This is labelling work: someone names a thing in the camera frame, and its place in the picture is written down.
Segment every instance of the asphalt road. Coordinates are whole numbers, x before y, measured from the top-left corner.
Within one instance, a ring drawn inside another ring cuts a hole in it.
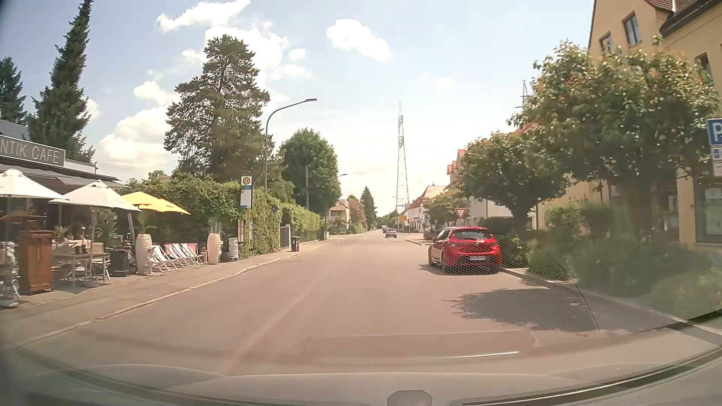
[[[228,375],[563,375],[601,364],[673,362],[712,348],[655,329],[660,321],[643,314],[507,273],[443,274],[427,266],[427,247],[405,237],[336,237],[24,350],[66,366],[140,363]]]

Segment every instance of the tree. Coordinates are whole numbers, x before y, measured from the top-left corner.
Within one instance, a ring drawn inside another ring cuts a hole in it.
[[[529,211],[564,194],[570,182],[564,170],[524,134],[500,132],[471,144],[461,158],[462,194],[507,207],[514,230],[526,230]]]
[[[376,220],[376,207],[373,205],[373,196],[371,196],[371,191],[368,190],[368,186],[365,186],[361,193],[361,204],[363,204],[364,207],[368,228],[371,228],[374,220]]]
[[[25,96],[21,96],[20,92],[20,72],[12,58],[6,56],[0,60],[0,118],[24,126],[27,123],[27,111],[22,107]]]
[[[535,123],[529,134],[576,181],[617,186],[636,231],[652,225],[652,190],[678,169],[700,172],[708,156],[705,120],[720,98],[709,76],[659,47],[596,58],[564,42],[534,68],[534,94],[512,121]]]
[[[85,68],[85,46],[88,42],[90,4],[84,0],[78,15],[70,22],[65,34],[65,46],[56,46],[60,55],[51,72],[51,85],[40,92],[40,99],[32,99],[35,115],[28,120],[30,140],[66,150],[66,157],[90,163],[95,150],[85,147],[82,131],[90,120],[87,99],[79,87],[80,74]]]
[[[347,199],[349,202],[349,217],[351,224],[361,224],[364,228],[368,227],[366,219],[366,209],[363,203],[359,202],[356,196],[350,194]]]
[[[283,179],[295,185],[293,199],[306,201],[305,166],[308,166],[308,200],[312,212],[324,215],[341,197],[339,164],[334,147],[312,129],[300,129],[281,145]]]
[[[468,207],[469,199],[458,192],[445,191],[434,197],[424,199],[424,207],[429,221],[434,224],[444,224],[458,219],[456,212],[457,207]]]
[[[209,40],[204,52],[201,76],[175,87],[180,101],[168,107],[165,149],[180,154],[182,172],[217,181],[256,175],[264,163],[260,117],[269,94],[256,84],[255,54],[229,35]]]

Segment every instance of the trash bin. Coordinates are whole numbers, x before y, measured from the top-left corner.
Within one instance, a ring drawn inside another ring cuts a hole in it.
[[[301,251],[301,237],[291,237],[291,251]]]

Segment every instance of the roof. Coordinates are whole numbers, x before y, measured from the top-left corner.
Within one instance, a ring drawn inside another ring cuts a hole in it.
[[[5,137],[30,141],[27,127],[21,126],[20,124],[11,123],[10,121],[0,120],[0,134],[3,134]]]

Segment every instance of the white planter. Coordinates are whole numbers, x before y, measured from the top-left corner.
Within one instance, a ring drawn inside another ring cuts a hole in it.
[[[208,247],[208,263],[217,264],[218,258],[221,256],[221,249],[223,242],[221,242],[221,235],[218,233],[210,233],[208,235],[208,241],[206,242]]]
[[[150,261],[148,261],[148,249],[153,247],[153,239],[150,234],[138,234],[136,237],[136,265],[138,275],[151,275]]]

